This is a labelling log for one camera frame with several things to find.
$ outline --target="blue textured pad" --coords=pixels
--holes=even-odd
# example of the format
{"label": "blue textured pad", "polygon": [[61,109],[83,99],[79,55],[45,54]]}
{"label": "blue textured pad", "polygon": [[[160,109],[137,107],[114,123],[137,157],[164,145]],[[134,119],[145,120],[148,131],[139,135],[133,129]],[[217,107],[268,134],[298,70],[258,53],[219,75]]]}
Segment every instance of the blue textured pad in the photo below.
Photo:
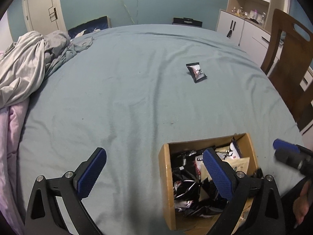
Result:
{"label": "blue textured pad", "polygon": [[231,180],[208,150],[203,152],[203,164],[212,177],[213,183],[220,195],[230,201],[233,197]]}
{"label": "blue textured pad", "polygon": [[105,163],[106,152],[104,149],[101,149],[77,183],[77,195],[79,199],[88,197]]}
{"label": "blue textured pad", "polygon": [[274,140],[273,148],[276,150],[277,149],[285,149],[285,150],[292,150],[292,151],[295,151],[297,153],[300,152],[299,148],[296,145],[291,144],[291,143],[286,142],[286,141],[283,141],[281,139]]}

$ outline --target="bed sheet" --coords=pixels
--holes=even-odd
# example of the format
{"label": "bed sheet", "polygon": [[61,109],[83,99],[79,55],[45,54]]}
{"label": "bed sheet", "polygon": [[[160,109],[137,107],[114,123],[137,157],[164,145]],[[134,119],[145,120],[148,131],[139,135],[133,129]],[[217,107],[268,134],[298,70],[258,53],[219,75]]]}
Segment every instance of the bed sheet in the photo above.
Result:
{"label": "bed sheet", "polygon": [[[38,175],[62,176],[97,147],[107,164],[86,209],[104,234],[182,234],[162,215],[158,153],[164,143],[249,132],[280,193],[300,175],[273,160],[276,138],[302,144],[297,125],[248,55],[214,31],[175,25],[106,29],[32,96],[19,146],[19,208]],[[187,63],[207,79],[194,83]],[[69,230],[75,233],[69,217]]]}

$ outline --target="human hand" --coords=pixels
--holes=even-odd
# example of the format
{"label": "human hand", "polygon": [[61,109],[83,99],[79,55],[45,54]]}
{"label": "human hand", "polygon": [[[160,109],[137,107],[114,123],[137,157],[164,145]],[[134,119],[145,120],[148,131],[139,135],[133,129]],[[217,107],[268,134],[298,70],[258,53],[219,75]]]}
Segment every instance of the human hand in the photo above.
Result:
{"label": "human hand", "polygon": [[301,192],[300,192],[300,196],[294,201],[293,204],[293,213],[295,214],[295,219],[297,221],[297,225],[300,225],[303,222],[303,219],[305,217],[305,215],[308,213],[309,211],[309,202],[308,202],[308,198],[307,198],[307,194],[310,188],[310,181],[308,180]]}

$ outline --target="blue gripper pad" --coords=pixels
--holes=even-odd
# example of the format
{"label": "blue gripper pad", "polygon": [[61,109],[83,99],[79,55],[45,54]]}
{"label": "blue gripper pad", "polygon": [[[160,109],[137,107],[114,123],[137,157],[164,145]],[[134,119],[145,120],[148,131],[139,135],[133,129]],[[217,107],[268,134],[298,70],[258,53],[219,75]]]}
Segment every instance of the blue gripper pad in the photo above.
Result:
{"label": "blue gripper pad", "polygon": [[286,142],[286,141],[283,141],[283,140],[281,140],[281,139],[276,139],[276,140],[274,140],[274,142],[273,142],[273,148],[274,148],[275,150],[278,150],[278,149],[285,149],[285,150],[291,150],[291,151],[294,151],[294,152],[297,152],[297,153],[300,152],[299,148],[298,148],[296,145],[291,144],[291,143]]}
{"label": "blue gripper pad", "polygon": [[98,147],[90,158],[76,169],[73,184],[80,200],[88,197],[105,163],[106,152]]}
{"label": "blue gripper pad", "polygon": [[227,162],[223,162],[212,148],[203,152],[203,164],[220,195],[230,201],[237,185],[233,168]]}

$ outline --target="door panel trim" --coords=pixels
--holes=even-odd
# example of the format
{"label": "door panel trim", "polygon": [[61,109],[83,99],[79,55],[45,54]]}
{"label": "door panel trim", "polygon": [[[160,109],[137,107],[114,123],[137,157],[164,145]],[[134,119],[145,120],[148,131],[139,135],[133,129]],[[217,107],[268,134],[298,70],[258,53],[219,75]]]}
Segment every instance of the door panel trim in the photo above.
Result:
{"label": "door panel trim", "polygon": [[[53,3],[53,6],[56,8],[56,11],[57,11],[57,14],[58,14],[58,19],[56,20],[58,28],[59,28],[59,30],[62,30],[62,31],[67,33],[65,22],[64,22],[64,19],[63,19],[63,14],[62,14],[62,8],[61,8],[60,0],[52,0],[52,3]],[[27,31],[29,31],[29,32],[33,31],[33,28],[32,28],[31,22],[30,22],[28,4],[27,4],[26,0],[22,0],[22,7],[23,7],[24,21],[25,21],[25,24],[26,24]]]}

